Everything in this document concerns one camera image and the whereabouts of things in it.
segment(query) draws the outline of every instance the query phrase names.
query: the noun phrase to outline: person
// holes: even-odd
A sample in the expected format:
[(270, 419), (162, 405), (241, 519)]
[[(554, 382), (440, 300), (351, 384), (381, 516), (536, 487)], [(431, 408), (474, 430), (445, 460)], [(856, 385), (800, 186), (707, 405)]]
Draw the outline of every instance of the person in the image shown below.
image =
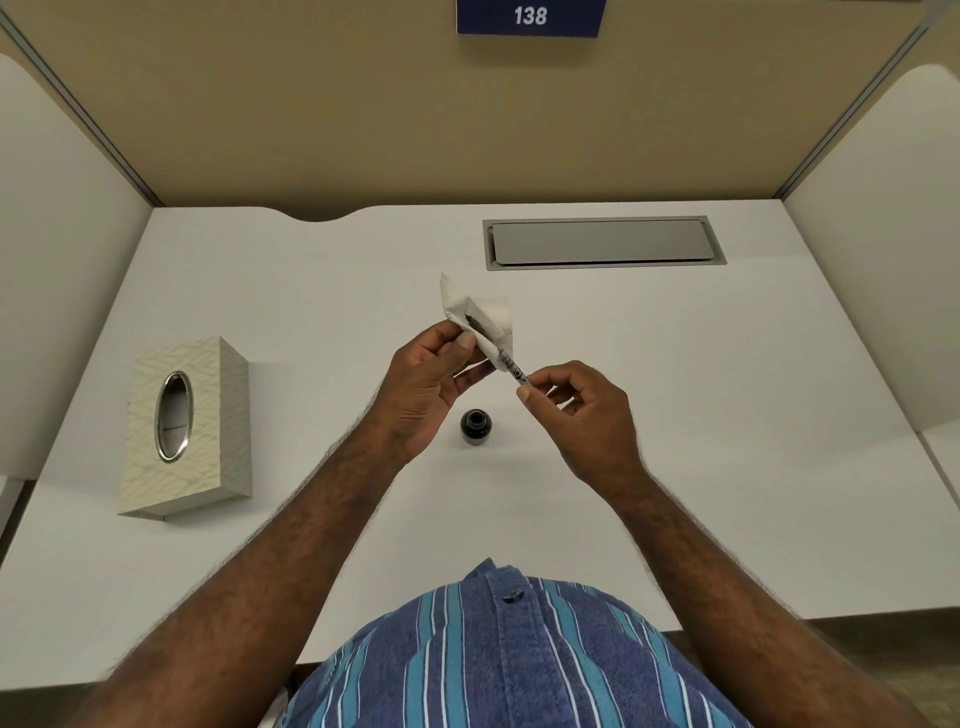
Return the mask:
[[(448, 321), (399, 349), (353, 431), (71, 725), (257, 725), (394, 477), (492, 371), (473, 335)], [(647, 473), (622, 390), (573, 361), (532, 374), (517, 395), (623, 521), (703, 673), (618, 599), (488, 561), (361, 629), (279, 725), (927, 725), (780, 605)]]

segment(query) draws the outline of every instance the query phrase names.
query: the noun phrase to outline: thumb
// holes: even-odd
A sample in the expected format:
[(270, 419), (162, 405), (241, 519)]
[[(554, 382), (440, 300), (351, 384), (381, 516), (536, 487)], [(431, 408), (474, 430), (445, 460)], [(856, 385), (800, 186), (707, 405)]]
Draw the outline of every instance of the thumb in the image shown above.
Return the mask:
[(557, 428), (569, 418), (560, 411), (556, 404), (536, 387), (523, 386), (516, 388), (516, 396), (546, 430), (550, 437), (554, 436)]
[(445, 376), (459, 372), (467, 366), (467, 361), (470, 359), (476, 343), (476, 337), (470, 331), (464, 331), (444, 353), (420, 365), (423, 379), (436, 383)]

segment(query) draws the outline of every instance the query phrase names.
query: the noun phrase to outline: blue striped shirt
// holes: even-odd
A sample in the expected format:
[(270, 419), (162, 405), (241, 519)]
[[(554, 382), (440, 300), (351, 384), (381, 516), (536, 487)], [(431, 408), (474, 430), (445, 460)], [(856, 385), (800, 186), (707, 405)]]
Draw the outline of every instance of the blue striped shirt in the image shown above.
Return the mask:
[(637, 612), (489, 559), (368, 624), (323, 662), (279, 725), (747, 726)]

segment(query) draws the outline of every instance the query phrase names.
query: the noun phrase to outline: white desk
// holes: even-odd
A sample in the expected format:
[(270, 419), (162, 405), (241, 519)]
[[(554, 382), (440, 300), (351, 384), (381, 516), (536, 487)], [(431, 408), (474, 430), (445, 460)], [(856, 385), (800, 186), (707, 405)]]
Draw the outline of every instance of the white desk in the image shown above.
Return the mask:
[[(724, 266), (489, 272), (485, 218), (707, 215)], [(237, 548), (353, 421), (446, 271), (509, 296), (516, 360), (630, 394), (664, 482), (802, 616), (960, 603), (960, 513), (779, 202), (381, 207), (305, 224), (159, 209), (0, 570), (0, 689), (92, 680)], [(222, 335), (251, 362), (254, 497), (114, 515), (132, 360)], [(350, 556), (303, 660), (491, 556), (677, 626), (613, 514), (495, 375)], [(457, 420), (493, 416), (471, 448)]]

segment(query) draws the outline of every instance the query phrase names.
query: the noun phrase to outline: oval opening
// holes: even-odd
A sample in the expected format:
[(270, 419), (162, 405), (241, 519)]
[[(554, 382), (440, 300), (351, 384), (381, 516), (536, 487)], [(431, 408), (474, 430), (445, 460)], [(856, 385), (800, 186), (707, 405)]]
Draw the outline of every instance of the oval opening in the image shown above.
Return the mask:
[(163, 380), (156, 401), (156, 452), (172, 463), (183, 455), (193, 427), (193, 390), (183, 372)]

